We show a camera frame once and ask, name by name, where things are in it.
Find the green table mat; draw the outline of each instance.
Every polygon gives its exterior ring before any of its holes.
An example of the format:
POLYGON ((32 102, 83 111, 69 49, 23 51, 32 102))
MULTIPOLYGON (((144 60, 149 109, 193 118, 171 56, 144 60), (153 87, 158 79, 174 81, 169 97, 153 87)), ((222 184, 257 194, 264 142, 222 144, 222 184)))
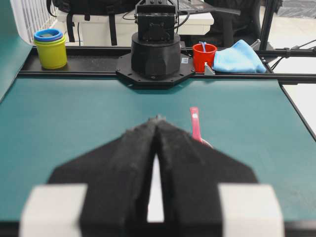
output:
POLYGON ((194 80, 137 90, 108 80, 17 79, 0 104, 0 221, 18 221, 53 168, 160 114, 272 184, 286 221, 316 219, 316 143, 276 80, 194 80))

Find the floor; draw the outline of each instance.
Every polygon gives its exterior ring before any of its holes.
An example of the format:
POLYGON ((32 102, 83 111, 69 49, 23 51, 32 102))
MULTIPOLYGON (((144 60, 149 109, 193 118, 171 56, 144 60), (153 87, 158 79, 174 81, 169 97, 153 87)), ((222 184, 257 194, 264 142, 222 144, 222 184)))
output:
MULTIPOLYGON (((264 7, 260 9, 261 21, 264 7)), ((269 42, 274 48, 292 48, 316 40, 316 19, 278 17, 274 15, 269 42)), ((302 48, 316 46, 316 42, 302 48)), ((316 58, 283 59, 275 73, 316 74, 316 58)), ((316 133, 316 84, 285 85, 284 88, 298 107, 311 129, 316 133)))

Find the yellow cup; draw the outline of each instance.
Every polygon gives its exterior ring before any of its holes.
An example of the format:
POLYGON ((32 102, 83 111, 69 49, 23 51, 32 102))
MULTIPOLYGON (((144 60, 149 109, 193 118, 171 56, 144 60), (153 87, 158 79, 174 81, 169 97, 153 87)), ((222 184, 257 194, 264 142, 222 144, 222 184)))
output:
POLYGON ((39 61, 43 68, 58 69, 67 64, 65 41, 65 36, 61 40, 52 42, 34 41, 38 50, 39 61))

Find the towel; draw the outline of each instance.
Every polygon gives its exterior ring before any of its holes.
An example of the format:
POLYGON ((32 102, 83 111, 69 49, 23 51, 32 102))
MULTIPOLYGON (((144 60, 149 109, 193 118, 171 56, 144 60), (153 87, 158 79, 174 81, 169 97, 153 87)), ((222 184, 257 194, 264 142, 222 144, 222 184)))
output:
POLYGON ((213 69, 224 73, 265 73, 258 55, 242 39, 232 47, 215 53, 213 69))

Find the red cup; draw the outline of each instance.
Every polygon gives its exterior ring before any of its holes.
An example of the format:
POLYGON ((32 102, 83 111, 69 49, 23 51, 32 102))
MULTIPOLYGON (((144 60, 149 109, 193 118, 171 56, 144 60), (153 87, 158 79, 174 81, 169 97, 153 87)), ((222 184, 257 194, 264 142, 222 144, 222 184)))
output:
POLYGON ((204 73, 204 65, 205 62, 212 67, 215 57, 215 52, 217 51, 217 47, 207 43, 205 45, 205 51, 203 51, 203 47, 201 43, 195 44, 193 46, 193 64, 197 73, 204 73))

